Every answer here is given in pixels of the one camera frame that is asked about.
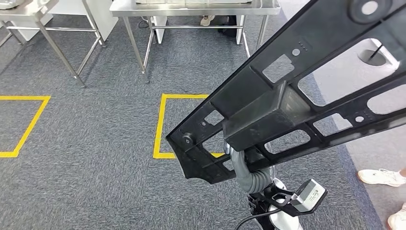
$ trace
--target metal table leg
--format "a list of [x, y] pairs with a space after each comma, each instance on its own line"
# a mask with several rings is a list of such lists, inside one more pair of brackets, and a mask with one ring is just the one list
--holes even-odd
[[13, 30], [7, 29], [7, 24], [6, 24], [5, 22], [0, 21], [0, 23], [1, 23], [1, 25], [3, 25], [3, 27], [4, 27], [10, 34], [12, 34], [12, 35], [15, 37], [15, 39], [17, 39], [17, 41], [19, 42], [20, 45], [24, 45], [25, 42], [22, 41], [22, 40], [20, 40], [20, 39], [18, 38], [17, 34], [16, 34]]
[[149, 26], [149, 30], [151, 31], [151, 33], [152, 33], [152, 35], [153, 35], [152, 43], [153, 43], [153, 44], [156, 44], [156, 43], [157, 43], [157, 39], [155, 38], [154, 29], [152, 29], [151, 17], [148, 17], [148, 26]]
[[55, 41], [51, 38], [49, 35], [48, 31], [46, 31], [44, 25], [38, 20], [35, 22], [35, 24], [38, 26], [38, 28], [41, 30], [42, 34], [44, 37], [48, 40], [49, 44], [52, 46], [52, 48], [55, 50], [55, 52], [58, 54], [59, 58], [63, 61], [67, 69], [72, 73], [73, 78], [77, 79], [81, 87], [85, 87], [85, 84], [83, 83], [82, 79], [79, 77], [78, 73], [73, 69], [69, 61], [66, 59], [65, 55], [62, 53], [61, 49], [58, 47], [58, 45], [55, 43]]
[[261, 30], [259, 31], [258, 41], [257, 41], [257, 48], [258, 49], [262, 45], [262, 40], [264, 39], [265, 28], [268, 24], [269, 15], [264, 15], [262, 18]]
[[241, 29], [242, 39], [240, 41], [240, 44], [244, 45], [245, 53], [247, 55], [247, 58], [249, 58], [251, 56], [251, 54], [249, 53], [248, 43], [247, 43], [247, 36], [245, 35], [245, 31], [244, 31], [246, 21], [247, 21], [247, 16], [244, 15], [244, 19], [243, 19], [243, 22], [242, 22], [242, 29]]
[[7, 40], [9, 40], [12, 37], [12, 34], [9, 33], [7, 34], [7, 36], [5, 38], [3, 38], [3, 40], [0, 42], [0, 47], [7, 42]]
[[88, 20], [89, 20], [90, 26], [92, 27], [93, 30], [96, 31], [96, 32], [95, 32], [96, 37], [100, 37], [99, 44], [100, 44], [102, 47], [106, 47], [106, 44], [105, 44], [105, 42], [103, 41], [103, 37], [102, 37], [102, 35], [100, 34], [100, 30], [99, 30], [99, 28], [98, 28], [98, 26], [97, 26], [97, 24], [96, 24], [96, 21], [95, 21], [94, 18], [93, 18], [93, 14], [92, 14], [91, 11], [90, 11], [90, 8], [89, 8], [89, 5], [88, 5], [88, 3], [87, 3], [87, 0], [82, 0], [82, 2], [83, 2], [83, 6], [85, 7], [85, 10], [86, 10], [86, 13], [87, 13], [87, 18], [88, 18]]
[[140, 68], [141, 68], [141, 73], [142, 73], [143, 75], [145, 75], [145, 74], [146, 74], [146, 72], [145, 72], [145, 67], [144, 67], [144, 64], [143, 64], [143, 62], [142, 62], [142, 58], [141, 58], [141, 55], [140, 55], [140, 53], [139, 53], [137, 44], [136, 44], [136, 42], [135, 42], [135, 38], [134, 38], [133, 31], [131, 30], [130, 21], [128, 20], [128, 17], [123, 17], [123, 19], [124, 19], [125, 28], [127, 29], [128, 36], [130, 37], [130, 41], [131, 41], [131, 44], [132, 44], [133, 49], [134, 49], [134, 52], [135, 52], [135, 56], [136, 56], [136, 58], [137, 58], [137, 62], [138, 62], [138, 64], [139, 64]]

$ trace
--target stainless steel tabletop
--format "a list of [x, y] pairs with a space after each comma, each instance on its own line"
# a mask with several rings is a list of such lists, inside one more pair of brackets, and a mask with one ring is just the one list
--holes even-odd
[[231, 4], [138, 4], [135, 0], [115, 0], [112, 15], [123, 16], [197, 16], [197, 15], [277, 15], [277, 0], [253, 0]]
[[59, 0], [27, 0], [16, 8], [0, 10], [0, 20], [2, 21], [38, 21]]

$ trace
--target stainless steel table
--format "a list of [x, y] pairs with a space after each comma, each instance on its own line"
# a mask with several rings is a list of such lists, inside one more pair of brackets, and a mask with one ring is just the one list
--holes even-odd
[[[152, 16], [199, 16], [199, 15], [264, 15], [262, 19], [261, 29], [257, 40], [257, 49], [262, 44], [264, 37], [265, 27], [268, 22], [269, 15], [277, 15], [281, 11], [281, 7], [277, 0], [253, 0], [250, 3], [236, 3], [236, 4], [137, 4], [135, 0], [115, 0], [110, 7], [112, 15], [115, 17], [123, 17], [125, 27], [128, 35], [130, 36], [131, 44], [134, 48], [138, 64], [141, 72], [145, 75], [145, 68], [148, 62], [148, 55], [151, 49], [151, 44], [155, 42], [156, 29], [218, 29], [218, 28], [234, 28], [242, 29], [243, 44], [247, 54], [250, 56], [247, 39], [244, 32], [245, 19], [242, 26], [153, 26], [151, 23]], [[128, 17], [132, 16], [145, 16], [148, 18], [150, 28], [150, 36], [147, 45], [147, 52], [144, 61], [141, 58], [137, 48], [134, 34], [131, 30], [131, 25]]]
[[[55, 50], [58, 56], [61, 58], [67, 69], [73, 75], [75, 79], [78, 80], [79, 84], [82, 87], [85, 87], [84, 82], [80, 78], [79, 74], [83, 70], [83, 67], [89, 60], [93, 50], [95, 49], [97, 43], [100, 43], [103, 47], [105, 47], [105, 43], [101, 38], [101, 34], [93, 15], [89, 10], [89, 6], [87, 5], [86, 0], [82, 0], [83, 5], [86, 9], [88, 14], [88, 19], [91, 25], [91, 29], [84, 29], [84, 28], [62, 28], [62, 27], [45, 27], [41, 23], [41, 18], [57, 3], [58, 0], [27, 0], [22, 5], [19, 5], [16, 8], [9, 9], [9, 10], [0, 10], [0, 23], [9, 31], [9, 34], [0, 42], [0, 46], [2, 46], [10, 37], [14, 36], [20, 44], [24, 44], [24, 41], [20, 40], [13, 30], [40, 30], [47, 41], [50, 43], [51, 47]], [[8, 26], [5, 22], [6, 21], [24, 21], [24, 22], [34, 22], [38, 27], [20, 27], [20, 26]], [[86, 54], [84, 60], [82, 61], [81, 65], [79, 66], [78, 70], [74, 70], [72, 65], [66, 59], [65, 55], [62, 53], [61, 49], [49, 35], [48, 31], [76, 31], [76, 32], [92, 32], [96, 34], [96, 41], [91, 46], [89, 52]]]

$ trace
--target black cable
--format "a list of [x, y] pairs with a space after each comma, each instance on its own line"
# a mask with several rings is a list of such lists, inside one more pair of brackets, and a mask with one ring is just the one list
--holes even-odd
[[276, 209], [276, 210], [273, 210], [273, 211], [270, 211], [270, 212], [266, 212], [266, 213], [262, 213], [262, 214], [257, 214], [257, 215], [252, 215], [252, 216], [250, 216], [250, 217], [247, 217], [247, 218], [243, 219], [242, 221], [240, 221], [240, 222], [237, 224], [237, 226], [236, 226], [236, 228], [235, 228], [234, 230], [238, 230], [238, 229], [241, 227], [241, 225], [243, 225], [245, 222], [249, 221], [250, 219], [254, 219], [254, 218], [258, 218], [258, 217], [269, 216], [269, 215], [275, 214], [275, 213], [280, 212], [280, 211], [281, 211], [280, 209]]
[[141, 20], [141, 21], [138, 23], [138, 28], [144, 29], [144, 28], [148, 28], [148, 27], [149, 27], [148, 22], [146, 22], [146, 21], [144, 21], [144, 20]]

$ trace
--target black mount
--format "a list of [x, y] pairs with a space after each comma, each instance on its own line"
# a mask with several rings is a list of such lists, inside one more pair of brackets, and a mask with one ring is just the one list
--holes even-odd
[[[236, 151], [245, 151], [251, 172], [319, 150], [406, 124], [406, 109], [379, 115], [369, 99], [406, 83], [406, 0], [375, 0], [372, 14], [362, 13], [369, 0], [311, 0], [240, 68], [189, 114], [166, 139], [186, 178], [211, 184], [235, 177], [223, 163], [228, 155], [213, 157], [203, 142], [219, 132]], [[334, 57], [366, 38], [377, 38], [401, 62], [390, 76], [325, 106], [312, 103], [298, 82]], [[277, 82], [263, 71], [282, 55], [294, 70]], [[211, 125], [205, 118], [214, 110], [224, 119]], [[323, 136], [313, 125], [338, 113], [351, 128]], [[273, 154], [264, 145], [295, 130], [310, 140]]]

